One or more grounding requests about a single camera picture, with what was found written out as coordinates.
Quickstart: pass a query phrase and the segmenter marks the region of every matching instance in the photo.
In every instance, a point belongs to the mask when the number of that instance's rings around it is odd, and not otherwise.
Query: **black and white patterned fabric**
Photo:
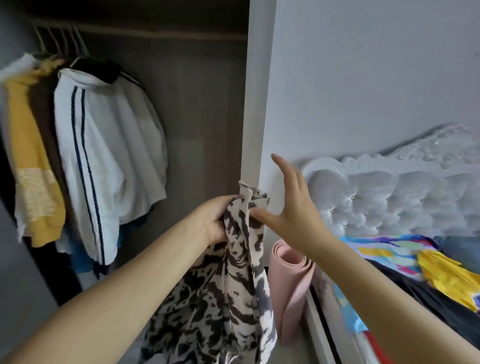
[[[224,214],[228,242],[210,246],[150,320],[140,363],[161,354],[168,364],[229,364],[255,353],[264,364],[276,331],[267,275],[260,263],[263,225],[249,217],[268,198],[240,182]]]

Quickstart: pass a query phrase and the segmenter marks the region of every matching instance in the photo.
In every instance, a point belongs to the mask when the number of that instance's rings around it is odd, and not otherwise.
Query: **closet rod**
[[[135,36],[140,38],[177,39],[177,40],[229,40],[246,42],[248,35],[240,32],[208,32],[191,30],[149,30],[139,28],[120,28],[108,25],[84,24],[77,22],[58,21],[53,19],[29,18],[33,25],[39,27],[70,29],[76,26],[86,33],[103,34],[108,36]]]

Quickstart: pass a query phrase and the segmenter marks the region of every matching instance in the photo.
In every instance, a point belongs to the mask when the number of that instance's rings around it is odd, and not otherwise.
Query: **forearm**
[[[62,306],[5,363],[116,363],[202,253],[182,220],[110,277]]]
[[[318,236],[310,257],[339,286],[396,364],[480,362],[478,350],[346,244],[330,232]]]

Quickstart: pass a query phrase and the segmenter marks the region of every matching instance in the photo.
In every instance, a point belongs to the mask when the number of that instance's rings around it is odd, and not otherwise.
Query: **person's right hand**
[[[272,154],[272,160],[284,176],[285,206],[280,216],[259,207],[252,208],[250,216],[272,229],[293,249],[310,255],[316,245],[333,235],[310,199],[300,171],[276,154]]]

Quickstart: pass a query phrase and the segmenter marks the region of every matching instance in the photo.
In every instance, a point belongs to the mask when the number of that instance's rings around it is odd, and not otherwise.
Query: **hand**
[[[333,235],[310,199],[300,171],[276,154],[272,154],[272,160],[284,176],[285,206],[280,216],[258,207],[250,210],[250,216],[272,229],[293,249],[309,255],[318,242]]]
[[[240,195],[220,196],[212,198],[198,206],[189,217],[193,219],[205,248],[210,244],[226,242],[225,224],[223,213],[233,198],[240,198]]]

